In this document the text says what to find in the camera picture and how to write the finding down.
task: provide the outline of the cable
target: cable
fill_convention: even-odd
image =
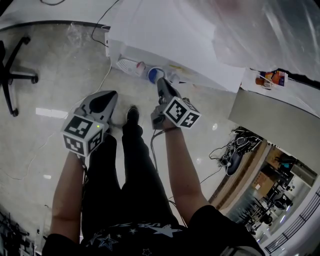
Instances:
[[[216,172],[214,172],[213,174],[211,174],[211,175],[209,175],[208,177],[206,177],[203,181],[200,182],[200,184],[201,184],[202,182],[206,181],[207,179],[209,179],[211,176],[213,176],[213,175],[215,175],[216,173],[220,172],[220,170],[221,170],[222,167],[223,167],[223,166],[221,166],[220,169],[217,170]]]
[[[29,165],[28,165],[28,170],[27,170],[25,176],[23,176],[22,178],[14,178],[14,177],[11,177],[9,174],[7,174],[4,170],[2,170],[2,169],[0,169],[0,170],[1,170],[5,175],[7,175],[9,178],[11,178],[11,179],[13,179],[13,180],[15,180],[15,181],[23,181],[23,180],[29,175],[30,166],[31,166],[32,162],[35,160],[35,158],[37,157],[39,150],[42,149],[45,145],[48,144],[48,141],[49,141],[50,137],[53,136],[54,134],[55,134],[55,133],[52,133],[52,134],[46,139],[46,142],[45,142],[41,147],[38,148],[38,150],[36,151],[36,154],[34,155],[34,157],[32,158],[32,160],[30,161],[30,163],[29,163]]]
[[[100,27],[100,29],[109,31],[109,30],[110,30],[110,26],[108,26],[108,25],[103,25],[102,27]]]
[[[94,26],[94,29],[93,29],[93,31],[92,31],[92,34],[91,34],[91,38],[92,38],[92,40],[93,41],[96,41],[96,42],[98,42],[98,43],[100,43],[100,44],[102,44],[102,45],[104,45],[105,47],[108,47],[107,45],[105,45],[103,42],[101,42],[101,41],[99,41],[99,40],[96,40],[96,39],[94,39],[94,32],[95,32],[95,30],[96,30],[96,28],[97,28],[97,26],[98,26],[98,24],[99,24],[99,22],[102,20],[102,18],[107,14],[107,12],[109,12],[110,11],[110,9],[112,8],[112,7],[114,7],[115,6],[115,4],[116,3],[118,3],[119,2],[119,0],[116,0],[115,2],[114,2],[114,4],[113,5],[111,5],[111,7],[108,9],[108,10],[106,10],[105,11],[105,13],[102,15],[102,17],[98,20],[98,22],[95,24],[95,26]]]
[[[92,95],[92,94],[97,93],[97,92],[101,89],[101,87],[102,87],[102,85],[104,84],[107,76],[110,74],[111,69],[112,69],[112,65],[111,65],[111,62],[110,62],[109,70],[108,70],[108,72],[105,74],[105,76],[104,76],[101,84],[99,85],[98,89],[95,90],[93,93],[87,95],[86,97],[88,97],[88,96],[90,96],[90,95]],[[82,102],[86,97],[80,99],[80,100],[77,101],[75,104],[73,104],[73,106],[71,107],[71,109],[69,110],[69,112],[68,112],[64,117],[61,117],[61,118],[59,118],[59,119],[65,119],[65,118],[70,114],[70,112],[72,111],[72,109],[73,109],[79,102]],[[45,145],[48,144],[50,137],[53,136],[54,134],[56,134],[56,132],[52,133],[52,134],[46,139],[45,144],[43,144],[41,147],[39,147],[39,148],[37,149],[34,157],[32,158],[32,160],[30,161],[30,163],[29,163],[29,165],[28,165],[27,173],[26,173],[26,175],[25,175],[24,177],[22,177],[22,178],[14,178],[14,177],[11,177],[9,174],[7,174],[7,173],[6,173],[4,170],[2,170],[1,168],[0,168],[0,170],[1,170],[5,175],[7,175],[9,178],[11,178],[11,179],[13,179],[13,180],[15,180],[15,181],[23,181],[23,180],[29,175],[30,166],[31,166],[32,162],[34,161],[34,159],[37,157],[39,150],[41,150]]]
[[[234,156],[234,153],[236,152],[236,150],[234,150],[230,156],[230,159],[232,159],[232,157]],[[231,176],[228,174],[228,169],[229,169],[229,166],[231,165],[230,161],[228,161],[228,163],[225,165],[226,166],[226,169],[225,169],[225,174],[228,175],[228,176]]]
[[[173,202],[173,201],[171,201],[171,200],[168,200],[168,202],[174,205],[174,207],[176,208],[177,212],[179,213],[179,215],[180,215],[180,217],[181,217],[181,220],[182,220],[182,222],[183,222],[183,225],[184,225],[185,227],[187,227],[187,224],[186,224],[186,222],[185,222],[184,218],[182,218],[182,216],[181,216],[180,212],[178,211],[178,208],[177,208],[176,203],[175,203],[175,202]]]
[[[70,114],[70,112],[72,111],[72,109],[73,109],[78,103],[82,102],[86,97],[88,97],[88,96],[90,96],[90,95],[92,95],[92,94],[97,93],[97,92],[101,89],[101,87],[102,87],[102,85],[104,84],[107,76],[110,74],[111,69],[112,69],[112,65],[111,65],[111,62],[110,62],[109,70],[108,70],[108,72],[105,74],[105,76],[104,76],[101,84],[99,85],[98,89],[96,89],[93,93],[88,94],[87,96],[85,96],[84,98],[80,99],[80,100],[77,101],[75,104],[73,104],[73,106],[70,108],[68,114],[66,114],[64,117],[62,117],[62,119],[65,119],[65,118]]]
[[[228,144],[227,145],[225,145],[225,146],[223,146],[223,147],[218,147],[218,148],[216,148],[216,149],[214,149],[210,154],[209,154],[209,158],[211,159],[211,160],[213,160],[214,158],[211,158],[211,154],[213,153],[213,152],[215,152],[216,150],[222,150],[222,149],[224,149],[226,146],[228,146],[230,144],[230,142],[228,142]]]
[[[152,152],[152,155],[153,155],[153,160],[154,160],[154,167],[155,167],[155,170],[156,170],[156,173],[159,174],[158,172],[158,165],[157,165],[157,158],[156,158],[156,153],[155,153],[155,149],[154,149],[154,139],[161,135],[161,134],[164,134],[166,132],[169,132],[169,131],[172,131],[172,130],[175,130],[177,129],[178,127],[172,127],[172,128],[168,128],[168,129],[163,129],[162,131],[159,131],[157,134],[156,134],[156,130],[154,130],[153,132],[153,135],[152,135],[152,138],[151,138],[151,141],[150,141],[150,148],[151,148],[151,152]]]
[[[61,0],[60,2],[57,2],[57,3],[49,3],[49,2],[44,2],[44,0],[40,0],[41,3],[43,3],[47,6],[57,6],[57,5],[62,4],[64,1],[66,1],[66,0]]]
[[[262,76],[262,75],[258,75],[259,77],[261,77],[261,78],[263,78],[264,80],[266,80],[266,81],[268,81],[270,84],[272,84],[273,86],[277,86],[277,84],[276,83],[274,83],[274,82],[272,82],[272,81],[270,81],[270,80],[268,80],[267,78],[265,78],[264,76]]]

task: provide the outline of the leg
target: leg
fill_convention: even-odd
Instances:
[[[36,75],[9,74],[10,79],[35,79]]]
[[[116,173],[117,141],[108,135],[90,156],[82,200],[82,233],[94,233],[117,222],[121,190]]]
[[[9,108],[9,112],[11,115],[16,117],[18,115],[18,109],[16,108],[15,110],[13,110],[13,108],[12,108],[10,93],[9,93],[9,86],[8,86],[7,80],[2,81],[2,88],[3,88],[3,93],[4,93],[5,100],[6,100],[6,104],[8,105],[8,108]]]
[[[126,181],[122,188],[130,216],[136,221],[178,223],[172,214],[163,184],[141,138],[142,128],[128,121],[123,126],[122,144]]]
[[[5,71],[9,72],[10,68],[12,66],[12,63],[14,62],[20,47],[22,44],[27,45],[30,42],[30,38],[29,37],[22,37],[21,40],[19,41],[19,43],[16,45],[16,47],[14,48],[13,52],[11,53],[11,56],[9,58],[9,60],[7,61],[6,65],[5,65]]]

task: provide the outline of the chair wheel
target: chair wheel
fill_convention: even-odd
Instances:
[[[15,118],[15,117],[17,117],[18,115],[19,115],[19,111],[18,111],[18,109],[16,108],[16,109],[13,111],[12,116]]]
[[[30,37],[29,37],[29,36],[26,36],[26,37],[24,37],[23,43],[24,43],[25,45],[27,45],[27,44],[30,43],[30,41],[31,41]]]
[[[36,84],[36,83],[38,83],[38,82],[39,82],[39,77],[38,77],[37,75],[34,76],[34,77],[32,77],[31,83]]]

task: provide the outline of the black t-shirt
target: black t-shirt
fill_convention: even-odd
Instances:
[[[245,227],[207,205],[192,216],[188,228],[170,223],[119,223],[81,244],[51,234],[42,255],[227,255],[230,250],[241,251],[242,255],[264,255]]]

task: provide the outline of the black shoe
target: black shoe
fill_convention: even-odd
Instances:
[[[139,110],[137,106],[133,105],[129,108],[126,114],[126,122],[137,125],[139,122]]]

